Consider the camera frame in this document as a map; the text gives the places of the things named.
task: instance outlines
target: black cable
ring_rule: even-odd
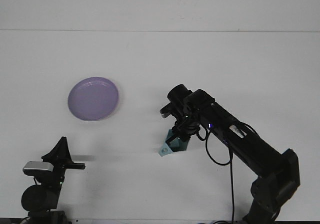
[[[229,160],[228,162],[226,162],[226,163],[219,163],[219,162],[217,162],[217,161],[211,156],[211,154],[210,154],[210,152],[209,152],[209,150],[208,150],[208,139],[209,139],[210,134],[211,134],[211,131],[209,131],[208,136],[207,136],[206,139],[205,139],[205,150],[206,150],[206,153],[208,154],[208,156],[210,157],[210,159],[211,159],[215,164],[217,164],[217,165],[219,165],[219,166],[229,165],[229,164],[231,163],[232,158],[230,158],[230,160]]]
[[[259,136],[259,134],[255,131],[255,129],[253,127],[251,127],[249,124],[244,123],[244,122],[240,122],[240,123],[245,125],[247,128],[251,129],[251,131],[253,131],[255,134],[257,134]]]
[[[219,163],[217,162],[210,154],[209,150],[208,150],[208,139],[209,139],[209,136],[211,134],[211,130],[208,132],[208,135],[206,135],[206,139],[205,139],[205,150],[206,150],[206,153],[208,154],[208,156],[210,157],[210,159],[218,164],[219,166],[226,166],[226,165],[229,165],[230,164],[230,181],[231,181],[231,201],[232,201],[232,217],[231,217],[231,224],[234,224],[234,219],[235,219],[235,194],[234,194],[234,173],[233,173],[233,164],[232,164],[232,160],[233,160],[233,152],[232,152],[232,149],[231,147],[227,144],[228,146],[228,150],[229,150],[229,157],[230,157],[230,160],[226,163]],[[213,224],[230,224],[226,221],[217,221]]]
[[[205,130],[205,137],[203,138],[203,137],[200,136],[200,133],[199,133],[200,128],[199,128],[199,130],[197,131],[196,136],[197,136],[201,141],[205,141],[205,140],[207,139],[207,136],[209,135],[209,132],[208,132],[207,128],[205,128],[204,126],[202,126],[202,127],[203,127],[204,130]]]
[[[25,218],[21,219],[20,224],[22,224],[23,221],[26,221],[26,223],[28,223],[29,222],[28,218],[30,218],[30,217],[25,217]]]

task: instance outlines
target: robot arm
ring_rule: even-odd
[[[251,187],[253,203],[244,217],[248,224],[273,224],[281,206],[300,185],[298,157],[291,149],[280,154],[245,123],[222,108],[203,90],[191,92],[178,85],[168,94],[170,103],[161,109],[162,117],[176,118],[173,135],[188,141],[200,125],[209,130],[257,175]]]

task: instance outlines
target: white tabletop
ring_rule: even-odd
[[[159,110],[182,83],[205,90],[279,152],[294,149],[301,186],[279,220],[320,220],[319,0],[251,0],[246,17],[239,12],[250,0],[199,0],[205,13],[191,9],[196,0],[174,0],[158,7],[161,15],[162,0],[131,1],[106,0],[113,8],[101,13],[104,0],[0,0],[0,217],[26,216],[20,199],[33,180],[22,167],[66,136],[73,160],[86,163],[66,172],[59,209],[68,217],[230,220],[229,168],[212,163],[204,143],[194,137],[186,152],[158,155],[174,124]],[[211,7],[225,19],[215,22]],[[179,9],[205,18],[171,22]],[[207,19],[217,24],[212,32],[204,32]],[[222,28],[282,32],[215,32]],[[67,98],[92,76],[113,81],[120,102],[111,116],[87,122],[69,112]],[[217,159],[228,158],[217,139],[209,145]],[[237,220],[249,211],[256,178],[235,158]]]

